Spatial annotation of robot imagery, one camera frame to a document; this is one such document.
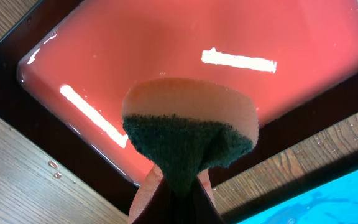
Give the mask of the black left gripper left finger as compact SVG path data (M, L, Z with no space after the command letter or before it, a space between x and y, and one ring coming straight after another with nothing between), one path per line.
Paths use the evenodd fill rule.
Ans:
M169 224L172 222L172 208L173 192L163 178L133 224Z

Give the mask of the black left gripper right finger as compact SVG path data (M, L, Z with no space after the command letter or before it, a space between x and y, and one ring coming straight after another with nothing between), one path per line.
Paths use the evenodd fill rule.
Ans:
M199 179L191 186L187 203L188 223L225 224Z

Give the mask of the orange sponge with green pad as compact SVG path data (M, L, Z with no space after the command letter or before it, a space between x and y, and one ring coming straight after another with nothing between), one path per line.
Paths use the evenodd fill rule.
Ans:
M161 173L141 185L145 199L135 199L133 206L141 213L164 178L173 192L171 223L188 223L186 206L196 179L211 199L208 171L250 153L259 137L254 102L204 80L161 78L137 84L123 99L121 114L135 150Z

